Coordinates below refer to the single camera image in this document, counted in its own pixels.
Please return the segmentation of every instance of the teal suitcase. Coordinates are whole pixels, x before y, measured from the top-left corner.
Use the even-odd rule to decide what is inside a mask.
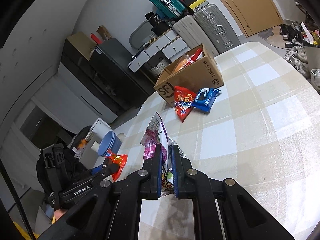
[[[149,0],[169,19],[178,18],[186,7],[179,0]]]

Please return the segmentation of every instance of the door frame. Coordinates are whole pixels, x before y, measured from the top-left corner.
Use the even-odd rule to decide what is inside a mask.
[[[248,35],[247,32],[245,31],[245,29],[244,29],[244,27],[242,26],[239,18],[237,17],[237,15],[236,15],[235,12],[233,11],[233,9],[230,7],[230,5],[226,2],[226,0],[220,0],[220,1],[221,1],[221,2],[223,3],[223,5],[227,8],[227,10],[230,12],[230,14],[232,15],[232,17],[233,17],[234,20],[236,21],[237,25],[239,26],[240,30],[242,31],[242,33],[248,38],[249,35]],[[273,7],[275,8],[278,16],[279,16],[279,19],[280,19],[281,23],[283,23],[283,19],[282,19],[282,17],[281,17],[281,14],[280,14],[280,12],[279,12],[276,4],[274,3],[273,0],[270,0],[270,1],[271,1],[271,4],[273,5]]]

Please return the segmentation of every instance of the blue snack bag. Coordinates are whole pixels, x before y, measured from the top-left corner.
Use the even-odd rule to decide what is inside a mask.
[[[196,95],[192,105],[202,111],[209,112],[220,91],[220,89],[216,88],[202,88]]]

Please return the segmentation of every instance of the silver screw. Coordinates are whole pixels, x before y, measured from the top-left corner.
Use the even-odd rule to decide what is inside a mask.
[[[139,176],[146,176],[148,174],[148,171],[146,171],[146,170],[140,170],[140,171],[138,171],[138,175]]]
[[[226,184],[228,186],[233,186],[235,184],[235,181],[233,179],[226,179]]]
[[[109,187],[109,185],[110,185],[110,180],[105,179],[100,182],[101,187]]]
[[[189,169],[189,170],[187,170],[187,173],[189,175],[196,175],[198,173],[198,171],[196,169]]]

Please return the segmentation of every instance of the sf express box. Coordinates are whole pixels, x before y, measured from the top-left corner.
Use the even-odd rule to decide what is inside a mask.
[[[180,86],[197,93],[202,88],[218,88],[223,86],[223,80],[217,63],[207,52],[203,44],[189,50],[189,56],[195,54],[196,50],[203,49],[203,57],[184,67],[180,71],[172,71],[180,59],[175,60],[165,68],[159,76],[154,89],[167,101],[174,106],[174,87]]]

